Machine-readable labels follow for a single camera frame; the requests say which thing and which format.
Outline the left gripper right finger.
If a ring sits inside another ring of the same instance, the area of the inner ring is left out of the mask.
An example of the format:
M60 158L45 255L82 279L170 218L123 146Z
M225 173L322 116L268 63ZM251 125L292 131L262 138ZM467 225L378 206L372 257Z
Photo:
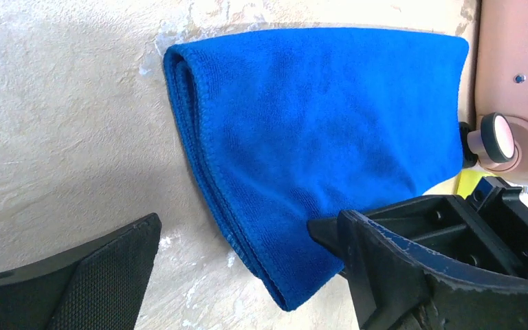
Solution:
M462 197L418 197L307 224L344 263L361 329L528 329L528 274L506 274Z

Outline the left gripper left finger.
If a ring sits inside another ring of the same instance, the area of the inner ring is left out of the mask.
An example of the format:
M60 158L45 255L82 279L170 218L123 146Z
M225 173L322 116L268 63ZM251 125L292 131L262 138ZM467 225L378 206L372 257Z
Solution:
M0 329L133 329L158 251L151 213L98 239L0 273Z

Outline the blue cloth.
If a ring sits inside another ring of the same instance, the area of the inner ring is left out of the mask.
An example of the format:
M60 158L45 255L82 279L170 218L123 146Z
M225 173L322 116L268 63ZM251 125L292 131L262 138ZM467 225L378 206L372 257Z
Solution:
M223 237L293 311L342 269L307 222L418 197L463 163L457 36L261 30L170 46L170 104Z

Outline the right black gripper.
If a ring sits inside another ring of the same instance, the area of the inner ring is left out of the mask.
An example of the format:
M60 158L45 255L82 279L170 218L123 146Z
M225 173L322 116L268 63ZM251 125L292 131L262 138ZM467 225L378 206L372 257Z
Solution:
M528 274L528 194L500 177L480 179L467 202L490 228L506 274Z

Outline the yellow green tube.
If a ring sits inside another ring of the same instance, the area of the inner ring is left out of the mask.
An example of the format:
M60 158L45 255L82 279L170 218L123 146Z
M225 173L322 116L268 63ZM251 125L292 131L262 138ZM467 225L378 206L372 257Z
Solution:
M479 181L487 176L495 177L494 174L479 170L462 170L457 176L456 187L454 193L466 199L471 195Z

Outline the pink suitcase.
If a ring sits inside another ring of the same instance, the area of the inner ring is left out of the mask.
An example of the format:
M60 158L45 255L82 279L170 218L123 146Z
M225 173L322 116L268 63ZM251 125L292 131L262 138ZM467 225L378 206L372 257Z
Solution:
M482 1L464 166L528 186L528 1Z

